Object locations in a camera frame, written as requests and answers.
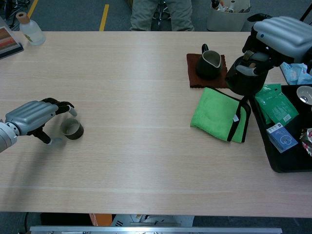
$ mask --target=white bowl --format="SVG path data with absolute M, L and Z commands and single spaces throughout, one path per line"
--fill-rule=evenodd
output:
M 297 96 L 305 104 L 312 105 L 312 87 L 306 85 L 300 86 L 297 88 Z

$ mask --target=leg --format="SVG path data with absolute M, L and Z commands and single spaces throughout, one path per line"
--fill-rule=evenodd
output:
M 131 15 L 131 31 L 150 31 L 158 0 L 134 0 Z
M 194 31 L 191 0 L 166 0 L 171 14 L 172 31 Z

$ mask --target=bottle cap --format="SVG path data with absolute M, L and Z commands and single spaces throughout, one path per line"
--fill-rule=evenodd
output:
M 18 12 L 16 14 L 16 18 L 19 20 L 21 24 L 27 24 L 30 21 L 25 12 Z

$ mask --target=trash bin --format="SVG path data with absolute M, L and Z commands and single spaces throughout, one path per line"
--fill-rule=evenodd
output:
M 230 6 L 231 0 L 223 0 L 225 6 Z M 247 13 L 239 13 L 240 10 L 250 7 L 249 0 L 236 0 L 234 12 L 217 11 L 211 7 L 207 17 L 207 29 L 218 32 L 240 32 L 249 16 Z

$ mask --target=small cup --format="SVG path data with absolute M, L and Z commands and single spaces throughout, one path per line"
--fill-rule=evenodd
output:
M 196 64 L 196 73 L 203 79 L 215 79 L 222 70 L 221 55 L 216 51 L 209 50 L 208 45 L 201 47 L 202 55 Z
M 64 136 L 68 139 L 76 140 L 83 135 L 83 126 L 75 118 L 68 118 L 60 125 Z
M 312 87 L 302 85 L 297 88 L 298 98 L 305 104 L 312 105 Z

